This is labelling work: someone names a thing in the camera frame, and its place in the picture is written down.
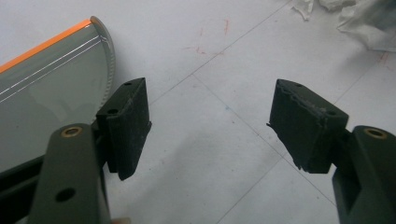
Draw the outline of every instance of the gray floor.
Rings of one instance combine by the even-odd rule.
[[[113,217],[133,223],[338,223],[332,173],[308,175],[268,128],[277,78],[359,124],[396,133],[396,56],[367,51],[314,7],[286,0],[2,1],[0,64],[97,16],[117,79],[146,77],[153,122],[136,174],[106,173]]]

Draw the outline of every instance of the screw hole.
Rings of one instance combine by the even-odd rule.
[[[76,194],[76,191],[74,189],[64,189],[61,190],[55,197],[56,202],[58,203],[64,203],[71,198],[73,198]]]
[[[117,113],[119,113],[119,110],[118,109],[110,109],[107,111],[107,113],[108,114],[117,114]]]
[[[70,127],[62,131],[62,137],[74,137],[82,133],[81,127]]]
[[[367,128],[364,129],[364,131],[366,132],[366,134],[372,136],[373,138],[376,139],[386,139],[388,137],[388,135],[378,129],[372,129],[372,128]]]

